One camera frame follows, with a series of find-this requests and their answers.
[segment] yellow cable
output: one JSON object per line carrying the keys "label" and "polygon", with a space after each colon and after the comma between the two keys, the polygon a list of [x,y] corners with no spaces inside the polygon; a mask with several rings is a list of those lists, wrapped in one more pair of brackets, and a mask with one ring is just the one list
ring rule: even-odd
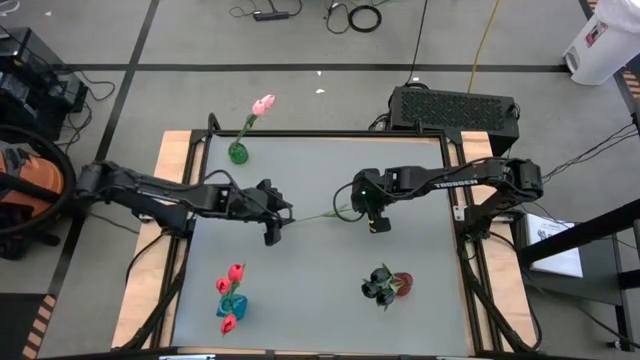
{"label": "yellow cable", "polygon": [[471,68],[471,79],[469,79],[469,88],[467,88],[467,93],[471,93],[471,89],[473,88],[473,79],[476,76],[476,67],[478,67],[478,59],[480,59],[480,52],[482,51],[482,47],[484,46],[484,41],[487,39],[487,34],[489,33],[489,29],[491,29],[491,24],[493,23],[493,18],[496,15],[496,11],[500,6],[500,0],[496,0],[496,4],[493,6],[493,11],[491,12],[491,17],[489,18],[489,23],[487,24],[487,28],[484,30],[484,34],[482,35],[482,40],[480,40],[480,46],[478,46],[478,51],[476,51],[476,59],[473,61],[473,68]]}

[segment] small vase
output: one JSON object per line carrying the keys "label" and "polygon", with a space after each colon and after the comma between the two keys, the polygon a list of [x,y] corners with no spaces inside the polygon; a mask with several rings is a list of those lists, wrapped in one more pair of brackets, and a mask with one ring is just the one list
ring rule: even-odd
{"label": "small vase", "polygon": [[409,273],[395,273],[393,274],[393,276],[395,276],[396,278],[400,279],[400,281],[398,280],[394,280],[392,281],[392,283],[394,285],[399,285],[400,288],[398,289],[398,292],[396,292],[396,296],[397,297],[402,297],[405,296],[409,293],[409,291],[411,291],[411,286],[413,285],[413,277],[411,276],[411,274]]}
{"label": "small vase", "polygon": [[239,142],[233,142],[229,145],[229,157],[236,165],[242,165],[249,160],[249,150]]}
{"label": "small vase", "polygon": [[223,318],[233,312],[236,319],[242,320],[248,305],[249,299],[244,295],[233,294],[231,297],[224,295],[218,302],[216,316]]}

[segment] blue glass vase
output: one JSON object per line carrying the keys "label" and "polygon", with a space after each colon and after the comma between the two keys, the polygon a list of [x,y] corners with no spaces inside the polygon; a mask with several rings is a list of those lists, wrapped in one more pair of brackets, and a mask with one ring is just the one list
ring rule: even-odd
{"label": "blue glass vase", "polygon": [[247,312],[247,305],[249,305],[249,300],[244,295],[233,294],[231,297],[224,295],[218,302],[216,316],[223,318],[233,312],[236,319],[242,320]]}

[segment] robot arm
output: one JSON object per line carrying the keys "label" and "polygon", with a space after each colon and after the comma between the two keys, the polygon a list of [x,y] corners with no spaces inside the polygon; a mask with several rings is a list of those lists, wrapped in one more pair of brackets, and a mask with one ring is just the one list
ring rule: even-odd
{"label": "robot arm", "polygon": [[291,209],[270,180],[255,188],[240,189],[229,174],[227,184],[185,185],[166,181],[123,168],[113,162],[94,162],[79,176],[75,197],[92,204],[111,201],[130,208],[134,215],[148,215],[176,236],[192,229],[189,214],[205,218],[264,223],[265,244],[280,241],[280,229],[292,222],[282,219],[279,210]]}
{"label": "robot arm", "polygon": [[530,160],[483,158],[443,169],[389,168],[383,175],[377,169],[361,170],[353,178],[351,205],[354,211],[367,214],[372,233],[385,232],[391,230],[389,218],[382,217],[385,206],[435,189],[473,185],[488,185],[497,191],[482,204],[465,209],[462,229],[466,235],[486,235],[494,217],[543,194],[540,167]]}

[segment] pink tulip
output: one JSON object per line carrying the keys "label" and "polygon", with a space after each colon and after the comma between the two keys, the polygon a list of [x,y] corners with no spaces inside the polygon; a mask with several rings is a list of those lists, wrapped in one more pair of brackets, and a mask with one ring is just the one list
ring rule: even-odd
{"label": "pink tulip", "polygon": [[253,108],[251,109],[253,111],[253,115],[255,116],[264,115],[267,112],[267,110],[269,110],[269,108],[273,106],[274,101],[276,101],[275,95],[267,95],[262,99],[256,101],[256,103],[253,104]]}
{"label": "pink tulip", "polygon": [[222,325],[220,326],[220,332],[222,336],[228,334],[236,327],[238,323],[238,319],[234,314],[227,315],[224,320],[222,320]]}
{"label": "pink tulip", "polygon": [[218,292],[222,295],[228,293],[229,290],[231,290],[231,280],[227,278],[218,279],[218,281],[216,281],[216,289],[218,289]]}
{"label": "pink tulip", "polygon": [[242,281],[242,277],[244,276],[244,266],[241,264],[233,264],[229,268],[229,280],[233,282]]}

